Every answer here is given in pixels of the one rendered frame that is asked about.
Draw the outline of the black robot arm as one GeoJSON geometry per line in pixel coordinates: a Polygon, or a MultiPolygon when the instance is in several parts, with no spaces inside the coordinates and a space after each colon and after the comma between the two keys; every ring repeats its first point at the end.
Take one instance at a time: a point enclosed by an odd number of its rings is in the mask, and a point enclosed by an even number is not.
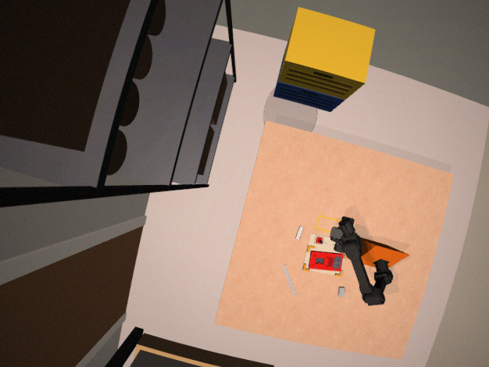
{"type": "Polygon", "coordinates": [[[352,262],[355,275],[358,279],[362,300],[371,305],[382,305],[385,302],[384,290],[388,284],[392,283],[393,274],[388,268],[387,260],[379,259],[373,264],[376,266],[377,272],[374,273],[374,286],[369,282],[369,277],[362,262],[361,237],[355,233],[355,228],[350,219],[343,219],[338,223],[340,228],[332,227],[330,231],[330,239],[333,242],[341,241],[342,251],[352,262]],[[344,242],[346,241],[346,242],[344,242]]]}

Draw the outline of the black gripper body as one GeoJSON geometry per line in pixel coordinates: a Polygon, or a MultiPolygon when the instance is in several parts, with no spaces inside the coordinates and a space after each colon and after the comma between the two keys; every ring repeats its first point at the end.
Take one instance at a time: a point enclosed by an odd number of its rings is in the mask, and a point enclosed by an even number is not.
{"type": "MultiPolygon", "coordinates": [[[[350,220],[351,220],[352,225],[354,224],[354,221],[355,221],[354,219],[351,219],[351,218],[348,218],[348,217],[345,217],[345,216],[343,216],[343,217],[342,217],[342,220],[343,220],[343,219],[350,219],[350,220]]],[[[337,251],[337,252],[340,252],[340,253],[343,253],[343,254],[344,254],[344,252],[342,251],[341,241],[340,241],[340,240],[338,240],[338,242],[337,242],[337,243],[338,243],[338,244],[335,244],[335,245],[334,245],[334,250],[335,250],[335,251],[337,251]]]]}

